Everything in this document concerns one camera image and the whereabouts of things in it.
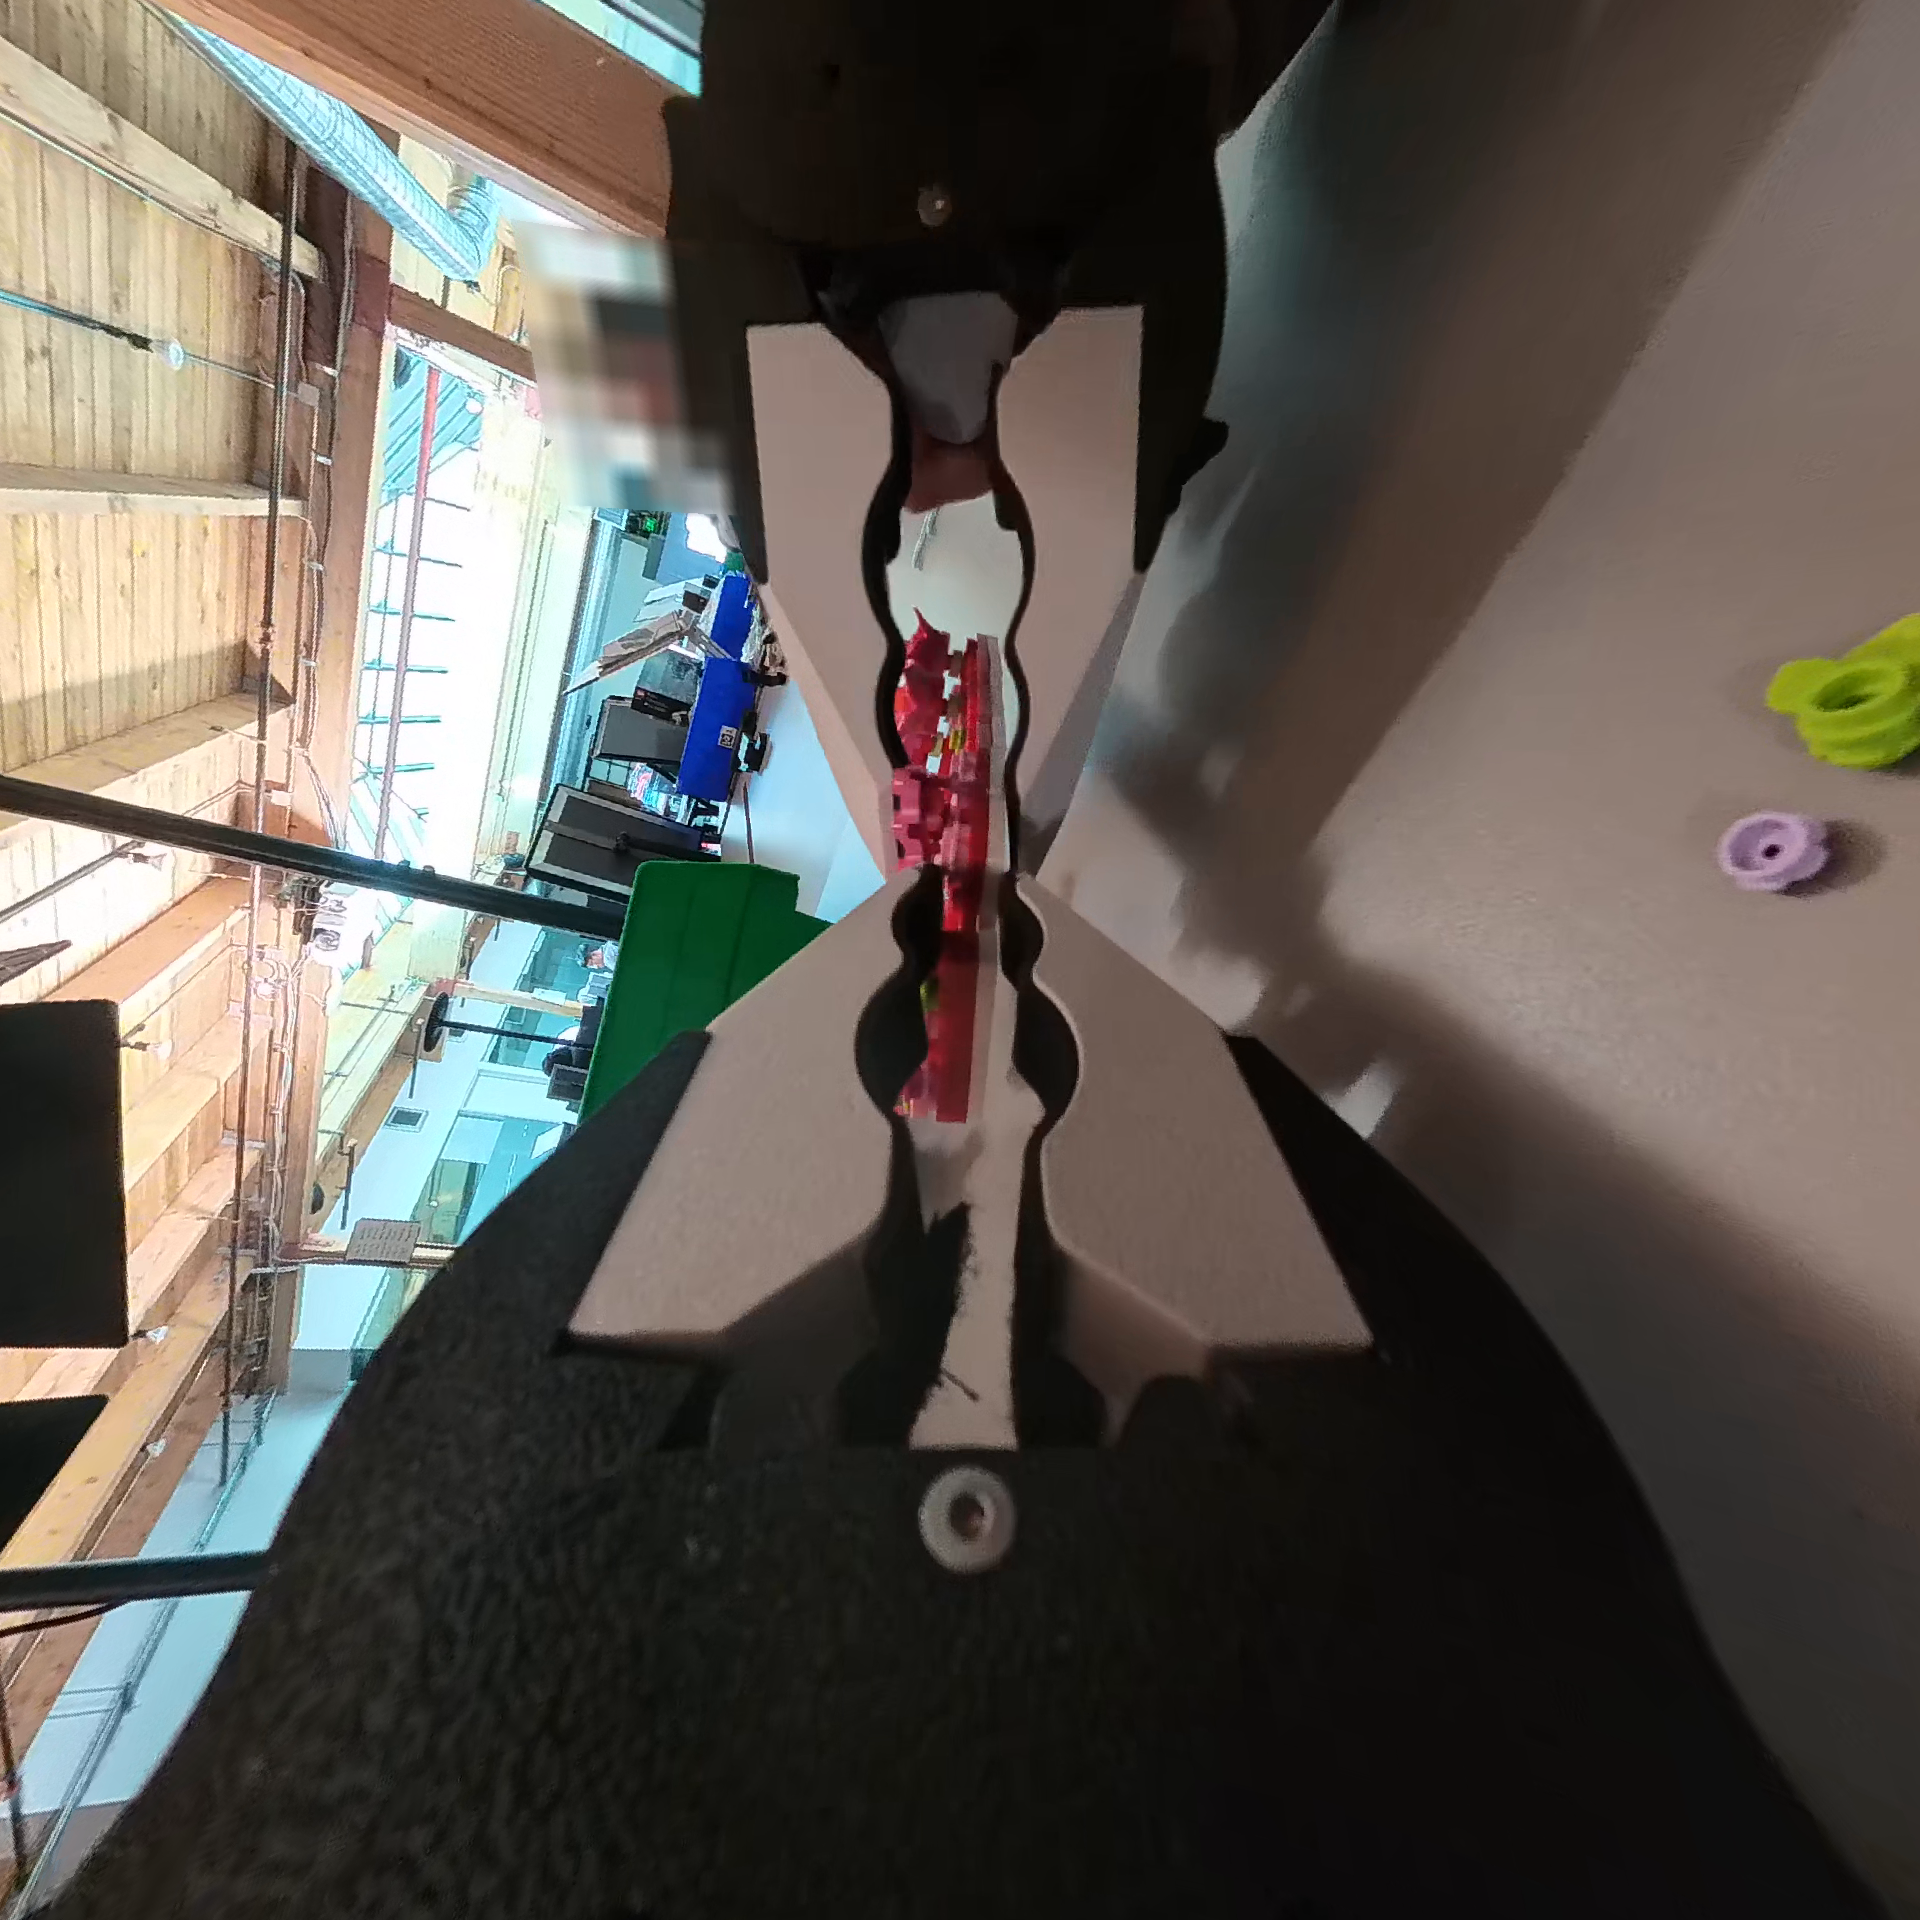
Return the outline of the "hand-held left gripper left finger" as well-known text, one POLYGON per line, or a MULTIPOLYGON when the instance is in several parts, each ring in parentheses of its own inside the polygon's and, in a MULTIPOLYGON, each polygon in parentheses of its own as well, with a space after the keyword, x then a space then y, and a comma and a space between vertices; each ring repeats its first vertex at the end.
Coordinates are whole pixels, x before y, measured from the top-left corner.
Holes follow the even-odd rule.
POLYGON ((900 1116, 944 880, 893 874, 704 1035, 570 1342, 715 1389, 715 1443, 909 1448, 961 1306, 961 1207, 900 1116))

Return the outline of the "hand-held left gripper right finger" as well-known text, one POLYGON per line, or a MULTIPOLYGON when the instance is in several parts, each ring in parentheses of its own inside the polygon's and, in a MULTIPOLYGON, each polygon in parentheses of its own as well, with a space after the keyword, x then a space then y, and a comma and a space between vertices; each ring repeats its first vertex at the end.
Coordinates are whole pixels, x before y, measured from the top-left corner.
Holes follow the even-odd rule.
POLYGON ((1015 1434, 1115 1443, 1162 1379, 1374 1354, 1231 1039, 1036 880, 1011 882, 1022 1146, 1015 1434))

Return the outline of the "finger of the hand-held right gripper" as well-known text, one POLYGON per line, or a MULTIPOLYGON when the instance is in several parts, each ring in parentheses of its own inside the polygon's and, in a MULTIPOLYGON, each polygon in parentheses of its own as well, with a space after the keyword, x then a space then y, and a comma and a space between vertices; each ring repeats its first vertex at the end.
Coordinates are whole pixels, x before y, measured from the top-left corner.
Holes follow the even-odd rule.
POLYGON ((867 522, 893 462, 893 405, 821 323, 759 323, 744 339, 762 600, 847 813, 889 874, 893 758, 875 707, 889 640, 867 583, 867 522))
POLYGON ((999 640, 1015 869, 1036 874, 1141 613, 1141 308, 1070 308, 1007 370, 998 452, 1022 543, 999 640))

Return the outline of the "red lego half with hearts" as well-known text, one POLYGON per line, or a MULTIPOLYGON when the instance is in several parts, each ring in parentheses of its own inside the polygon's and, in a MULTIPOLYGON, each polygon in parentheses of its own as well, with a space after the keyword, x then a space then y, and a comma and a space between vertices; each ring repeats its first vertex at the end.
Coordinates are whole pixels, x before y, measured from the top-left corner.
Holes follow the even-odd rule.
POLYGON ((964 1129, 993 1016, 988 961, 1015 830, 1007 803, 999 640, 912 613, 893 688, 893 853, 925 1057, 900 1090, 912 1123, 964 1129))

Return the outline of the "lilac round lego stud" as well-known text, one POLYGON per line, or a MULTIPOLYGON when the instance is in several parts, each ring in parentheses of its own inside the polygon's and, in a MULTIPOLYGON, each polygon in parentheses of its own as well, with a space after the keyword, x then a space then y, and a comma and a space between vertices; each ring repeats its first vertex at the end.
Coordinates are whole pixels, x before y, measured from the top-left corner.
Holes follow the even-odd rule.
POLYGON ((1735 817, 1717 842, 1717 865, 1743 893, 1799 889, 1829 865, 1829 825, 1788 809, 1735 817))

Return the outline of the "green leaf lego piece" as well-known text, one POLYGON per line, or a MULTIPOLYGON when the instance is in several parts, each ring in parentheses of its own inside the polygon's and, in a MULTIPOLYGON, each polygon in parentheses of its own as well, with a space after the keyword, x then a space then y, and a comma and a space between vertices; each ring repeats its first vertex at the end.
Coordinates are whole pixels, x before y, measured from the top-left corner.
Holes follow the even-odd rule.
POLYGON ((1920 615, 1840 657, 1787 661, 1766 707, 1799 726, 1800 746, 1835 770, 1878 771, 1920 746, 1920 615))

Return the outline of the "person's right hand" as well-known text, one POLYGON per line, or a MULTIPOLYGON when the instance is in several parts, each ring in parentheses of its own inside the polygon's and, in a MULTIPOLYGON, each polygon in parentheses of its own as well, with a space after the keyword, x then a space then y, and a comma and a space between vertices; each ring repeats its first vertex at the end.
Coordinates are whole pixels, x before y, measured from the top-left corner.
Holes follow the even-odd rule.
POLYGON ((988 499, 993 491, 998 456, 988 436, 957 446, 915 430, 903 511, 934 514, 944 507, 988 499))

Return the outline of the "silver metal stand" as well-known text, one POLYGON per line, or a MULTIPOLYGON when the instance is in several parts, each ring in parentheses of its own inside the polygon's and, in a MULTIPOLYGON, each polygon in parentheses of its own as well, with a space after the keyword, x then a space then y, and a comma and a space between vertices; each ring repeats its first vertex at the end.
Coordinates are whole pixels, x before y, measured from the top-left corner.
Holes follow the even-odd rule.
POLYGON ((591 681, 603 681, 628 666, 643 666, 645 657, 656 657, 656 652, 670 652, 670 650, 693 650, 693 657, 725 657, 707 628, 704 628, 704 609, 685 609, 685 604, 673 604, 673 609, 661 609, 652 615, 645 615, 636 628, 628 628, 626 638, 613 638, 596 661, 588 661, 585 675, 575 675, 564 693, 570 698, 575 691, 591 688, 591 681))

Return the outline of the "green plastic crate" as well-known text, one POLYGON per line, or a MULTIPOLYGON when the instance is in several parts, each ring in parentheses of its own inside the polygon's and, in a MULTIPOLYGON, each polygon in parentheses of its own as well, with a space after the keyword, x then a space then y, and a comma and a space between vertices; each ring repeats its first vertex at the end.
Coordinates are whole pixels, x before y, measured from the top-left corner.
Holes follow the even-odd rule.
POLYGON ((645 863, 617 940, 581 1116, 596 1116, 656 1048, 707 1030, 828 925, 802 882, 750 863, 645 863))

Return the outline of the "black equipment case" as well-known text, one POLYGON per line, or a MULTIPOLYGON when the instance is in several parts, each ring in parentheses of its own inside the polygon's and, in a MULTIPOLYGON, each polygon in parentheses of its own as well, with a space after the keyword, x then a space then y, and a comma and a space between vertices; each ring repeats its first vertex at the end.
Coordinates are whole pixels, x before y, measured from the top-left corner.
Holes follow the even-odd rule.
POLYGON ((636 691, 628 698, 603 698, 591 730, 588 758, 643 765, 666 781, 680 781, 685 755, 691 707, 636 691))

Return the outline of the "black round-base stand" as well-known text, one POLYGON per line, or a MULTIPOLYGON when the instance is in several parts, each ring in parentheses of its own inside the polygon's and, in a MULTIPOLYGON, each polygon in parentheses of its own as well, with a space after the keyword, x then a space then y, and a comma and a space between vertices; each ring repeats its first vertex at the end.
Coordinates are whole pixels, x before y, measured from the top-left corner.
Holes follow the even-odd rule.
POLYGON ((540 1068, 557 1045, 581 1039, 585 1012, 588 1005, 575 998, 446 980, 423 1002, 416 1057, 441 1057, 446 1042, 468 1039, 490 1045, 490 1063, 540 1068))

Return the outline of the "black box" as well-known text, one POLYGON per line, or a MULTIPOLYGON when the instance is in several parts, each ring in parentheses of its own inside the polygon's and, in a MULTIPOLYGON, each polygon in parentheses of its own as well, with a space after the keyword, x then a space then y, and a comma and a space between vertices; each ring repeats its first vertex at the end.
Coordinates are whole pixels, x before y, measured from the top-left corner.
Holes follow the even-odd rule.
POLYGON ((596 899, 635 893, 645 863, 721 863, 725 849, 693 825, 635 803, 628 794, 557 786, 540 809, 525 869, 532 882, 596 899))

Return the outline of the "black pole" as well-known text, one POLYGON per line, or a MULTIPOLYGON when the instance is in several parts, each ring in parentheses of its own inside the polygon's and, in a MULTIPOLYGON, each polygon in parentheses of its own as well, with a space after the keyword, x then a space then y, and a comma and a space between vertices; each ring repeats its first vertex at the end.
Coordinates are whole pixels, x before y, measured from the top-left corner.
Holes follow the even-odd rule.
POLYGON ((525 893, 495 882, 474 882, 458 874, 436 874, 430 865, 410 863, 374 863, 337 846, 307 846, 300 838, 260 833, 260 830, 233 830, 183 813, 164 813, 146 803, 122 803, 106 795, 90 795, 76 790, 36 786, 36 781, 0 781, 0 809, 53 820, 70 830, 95 830, 106 838, 152 842, 183 853, 228 860, 244 865, 271 865, 303 880, 342 882, 373 893, 416 899, 453 909, 467 916, 485 916, 500 925, 537 925, 557 928, 588 940, 617 940, 626 916, 610 904, 564 904, 543 893, 525 893))
POLYGON ((11 1565, 0 1570, 0 1613, 42 1617, 62 1611, 117 1611, 136 1601, 252 1592, 271 1570, 271 1553, 11 1565))

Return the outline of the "black panel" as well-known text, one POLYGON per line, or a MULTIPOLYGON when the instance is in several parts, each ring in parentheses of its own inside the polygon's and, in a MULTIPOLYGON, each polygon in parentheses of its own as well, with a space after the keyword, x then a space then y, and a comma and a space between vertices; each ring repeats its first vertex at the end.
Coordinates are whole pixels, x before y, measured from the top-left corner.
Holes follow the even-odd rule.
POLYGON ((36 1498, 53 1487, 84 1429, 106 1409, 101 1394, 90 1397, 33 1397, 0 1406, 0 1542, 28 1521, 36 1498))
POLYGON ((0 1346, 122 1347, 129 1239, 114 1002, 0 1012, 0 1346))

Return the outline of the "metal air duct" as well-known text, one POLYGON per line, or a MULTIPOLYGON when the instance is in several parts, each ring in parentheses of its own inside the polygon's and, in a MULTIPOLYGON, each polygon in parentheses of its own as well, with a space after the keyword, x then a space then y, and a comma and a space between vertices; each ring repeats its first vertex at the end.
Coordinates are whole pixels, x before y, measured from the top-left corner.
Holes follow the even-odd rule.
POLYGON ((461 174, 451 202, 436 202, 353 108, 177 12, 168 12, 168 23, 307 161, 384 216, 399 242, 423 252, 436 272, 461 285, 483 282, 502 221, 495 181, 461 174))

